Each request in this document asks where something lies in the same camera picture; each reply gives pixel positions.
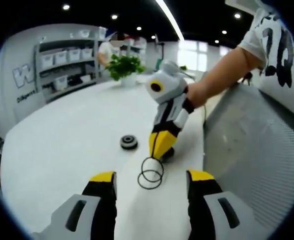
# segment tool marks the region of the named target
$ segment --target potted plant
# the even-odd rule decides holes
[[[112,61],[106,67],[110,71],[110,76],[115,81],[120,81],[121,85],[129,87],[136,84],[136,74],[145,71],[141,61],[136,56],[111,56]]]

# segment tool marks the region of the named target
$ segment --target white t-shirt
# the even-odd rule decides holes
[[[99,46],[98,53],[103,54],[107,63],[112,61],[112,55],[119,55],[120,48],[114,47],[109,41],[102,42]]]
[[[294,42],[279,17],[258,9],[238,46],[264,62],[258,88],[294,113]]]

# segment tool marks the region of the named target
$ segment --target black ceiling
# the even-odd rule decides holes
[[[227,6],[224,0],[164,0],[186,40],[199,40],[234,47],[250,27],[253,17]],[[70,10],[63,11],[62,5]],[[55,23],[77,23],[112,28],[151,40],[177,41],[169,20],[155,0],[44,0],[9,1],[0,18],[0,36],[5,37],[35,26]],[[241,13],[241,19],[234,14]],[[118,14],[117,20],[111,14]]]

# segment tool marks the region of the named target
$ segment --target window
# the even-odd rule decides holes
[[[188,70],[207,70],[207,42],[191,40],[180,41],[178,44],[177,62],[179,66],[186,66]]]
[[[231,49],[225,46],[220,46],[219,47],[219,55],[221,57],[225,56]]]
[[[197,42],[196,41],[190,41],[190,40],[180,41],[179,44],[178,44],[178,47],[181,50],[196,51],[197,50]]]
[[[179,50],[177,60],[179,66],[186,66],[188,70],[197,70],[198,58],[196,51]]]
[[[206,72],[207,70],[207,54],[198,53],[198,71]]]
[[[203,41],[198,42],[198,51],[207,53],[207,51],[208,51],[208,43],[203,42]]]

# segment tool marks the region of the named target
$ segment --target sensor eye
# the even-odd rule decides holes
[[[159,81],[152,81],[150,83],[150,88],[155,93],[159,93],[159,92],[161,92],[163,90],[163,85]]]
[[[159,86],[159,85],[156,84],[156,83],[152,83],[152,84],[150,85],[150,87],[151,87],[151,90],[153,90],[153,91],[156,92],[156,93],[158,93],[158,92],[160,92],[160,91],[162,90],[161,86]]]

